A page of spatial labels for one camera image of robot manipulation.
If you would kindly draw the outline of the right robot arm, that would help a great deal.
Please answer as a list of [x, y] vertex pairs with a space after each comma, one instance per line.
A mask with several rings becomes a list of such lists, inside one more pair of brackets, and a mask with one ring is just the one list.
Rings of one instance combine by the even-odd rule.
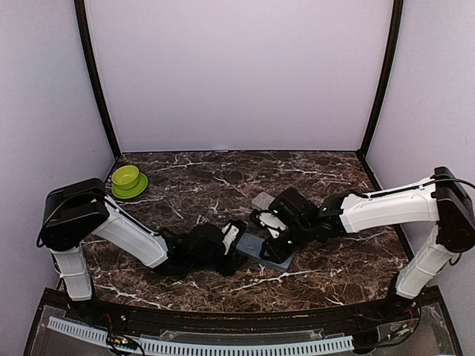
[[413, 222], [433, 222], [425, 244], [396, 277], [393, 293], [379, 305], [379, 316], [393, 322], [407, 310], [407, 300], [457, 254], [474, 247], [473, 202], [446, 167], [413, 184], [383, 191], [326, 198], [317, 206], [288, 188], [264, 210], [255, 224], [277, 233], [264, 240], [260, 258], [282, 263], [312, 241], [325, 243], [363, 230]]

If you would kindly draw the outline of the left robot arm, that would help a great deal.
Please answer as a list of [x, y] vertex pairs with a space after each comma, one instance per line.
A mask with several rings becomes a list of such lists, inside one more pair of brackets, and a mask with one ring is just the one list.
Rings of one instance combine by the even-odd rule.
[[204, 223], [185, 234], [167, 228], [152, 231], [106, 194], [102, 180], [92, 178], [47, 195], [36, 245], [53, 255], [76, 312], [89, 323], [99, 323], [105, 308], [93, 298], [94, 285], [80, 246], [87, 236], [114, 244], [162, 276], [182, 278], [210, 270], [228, 277], [247, 261], [237, 251], [245, 231], [241, 220], [230, 220], [222, 228]]

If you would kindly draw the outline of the dark grey glasses case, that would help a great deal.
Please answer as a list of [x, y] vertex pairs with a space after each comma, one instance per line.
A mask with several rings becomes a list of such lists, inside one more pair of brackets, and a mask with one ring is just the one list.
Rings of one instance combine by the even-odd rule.
[[282, 263], [275, 263], [270, 260], [264, 260], [260, 257], [263, 242], [264, 240], [260, 237], [256, 237], [255, 235], [246, 232], [240, 237], [236, 245], [236, 251], [240, 255], [248, 257], [250, 260], [259, 263], [264, 267], [282, 273], [287, 272], [289, 270], [294, 255], [291, 255]]

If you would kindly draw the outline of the light grey glasses case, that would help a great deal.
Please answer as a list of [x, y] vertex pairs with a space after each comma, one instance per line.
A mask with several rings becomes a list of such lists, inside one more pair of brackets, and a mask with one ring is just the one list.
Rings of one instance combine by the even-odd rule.
[[270, 194], [266, 192], [260, 192], [255, 198], [252, 199], [251, 206], [260, 211], [268, 210], [274, 199], [275, 198]]

